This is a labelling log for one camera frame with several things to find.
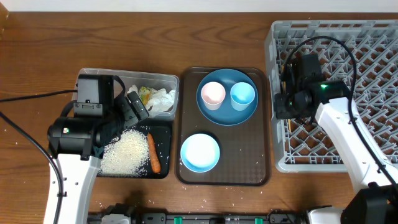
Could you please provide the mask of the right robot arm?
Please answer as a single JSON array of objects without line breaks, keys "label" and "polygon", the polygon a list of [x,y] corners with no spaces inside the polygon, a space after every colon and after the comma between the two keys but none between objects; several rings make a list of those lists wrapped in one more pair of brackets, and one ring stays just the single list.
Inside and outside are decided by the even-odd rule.
[{"label": "right robot arm", "polygon": [[342,158],[356,194],[346,208],[309,210],[308,223],[397,223],[397,168],[368,131],[343,81],[277,93],[274,113],[278,119],[315,118]]}]

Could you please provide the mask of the light blue bowl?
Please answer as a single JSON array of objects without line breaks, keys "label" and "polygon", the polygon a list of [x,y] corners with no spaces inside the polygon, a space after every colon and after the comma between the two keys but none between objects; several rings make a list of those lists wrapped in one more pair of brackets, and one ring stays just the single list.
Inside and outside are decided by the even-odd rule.
[{"label": "light blue bowl", "polygon": [[215,138],[203,133],[189,136],[180,148],[182,164],[196,173],[212,170],[217,165],[220,154],[220,146]]}]

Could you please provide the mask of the light blue cup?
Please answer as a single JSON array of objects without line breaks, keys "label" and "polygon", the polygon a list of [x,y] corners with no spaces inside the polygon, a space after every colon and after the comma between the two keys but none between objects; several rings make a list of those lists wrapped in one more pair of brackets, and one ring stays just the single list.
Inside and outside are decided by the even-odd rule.
[{"label": "light blue cup", "polygon": [[230,91],[231,106],[237,111],[245,110],[255,99],[255,89],[246,82],[234,84]]}]

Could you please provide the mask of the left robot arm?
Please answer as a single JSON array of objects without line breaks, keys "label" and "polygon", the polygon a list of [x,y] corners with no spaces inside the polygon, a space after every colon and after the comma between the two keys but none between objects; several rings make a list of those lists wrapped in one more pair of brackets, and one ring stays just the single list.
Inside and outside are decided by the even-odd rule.
[{"label": "left robot arm", "polygon": [[148,118],[135,92],[94,103],[67,104],[49,127],[51,154],[49,197],[45,223],[85,223],[104,149],[121,140],[123,132]]}]

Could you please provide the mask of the orange carrot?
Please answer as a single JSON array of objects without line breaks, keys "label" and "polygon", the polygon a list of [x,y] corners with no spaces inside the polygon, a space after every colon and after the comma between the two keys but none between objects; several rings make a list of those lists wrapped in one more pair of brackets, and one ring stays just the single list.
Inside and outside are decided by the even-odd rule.
[{"label": "orange carrot", "polygon": [[150,157],[150,165],[152,171],[156,174],[161,172],[161,164],[159,158],[157,156],[157,151],[155,148],[154,138],[152,137],[151,133],[147,135],[147,143],[149,148],[149,157]]}]

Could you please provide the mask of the white tissue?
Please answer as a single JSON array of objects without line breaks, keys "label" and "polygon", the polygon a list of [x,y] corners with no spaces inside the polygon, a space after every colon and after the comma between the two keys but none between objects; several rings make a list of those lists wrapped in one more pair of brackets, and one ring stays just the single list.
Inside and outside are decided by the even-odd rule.
[{"label": "white tissue", "polygon": [[150,98],[146,109],[153,112],[166,112],[174,105],[175,90],[168,93],[165,88],[160,90],[151,89]]},{"label": "white tissue", "polygon": [[138,89],[138,87],[136,85],[131,86],[129,88],[129,90],[127,91],[127,93],[132,93],[132,92],[135,92],[137,94],[139,93],[139,89]]}]

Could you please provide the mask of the pink cup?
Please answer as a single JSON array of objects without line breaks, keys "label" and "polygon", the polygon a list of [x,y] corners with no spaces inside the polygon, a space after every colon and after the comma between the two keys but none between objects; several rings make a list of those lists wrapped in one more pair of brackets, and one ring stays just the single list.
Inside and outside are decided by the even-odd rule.
[{"label": "pink cup", "polygon": [[224,86],[218,82],[208,82],[201,89],[201,99],[208,110],[217,110],[222,105],[226,90]]}]

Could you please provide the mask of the white rice pile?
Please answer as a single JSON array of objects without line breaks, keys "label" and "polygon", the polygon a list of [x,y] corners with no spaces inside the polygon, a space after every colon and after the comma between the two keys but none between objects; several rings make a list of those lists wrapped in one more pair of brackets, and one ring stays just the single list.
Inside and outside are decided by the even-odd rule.
[{"label": "white rice pile", "polygon": [[140,177],[147,174],[145,166],[149,161],[149,147],[146,136],[133,129],[122,133],[104,148],[99,170],[105,176]]}]

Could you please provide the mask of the green yellow snack wrapper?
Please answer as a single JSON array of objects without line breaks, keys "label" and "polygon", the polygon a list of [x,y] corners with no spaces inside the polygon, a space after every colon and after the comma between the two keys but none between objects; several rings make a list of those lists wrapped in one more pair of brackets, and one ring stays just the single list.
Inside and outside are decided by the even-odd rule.
[{"label": "green yellow snack wrapper", "polygon": [[140,87],[138,95],[139,95],[142,103],[144,104],[144,106],[146,106],[148,104],[148,102],[152,96],[152,92],[153,92],[153,90],[149,87],[146,87],[146,86]]}]

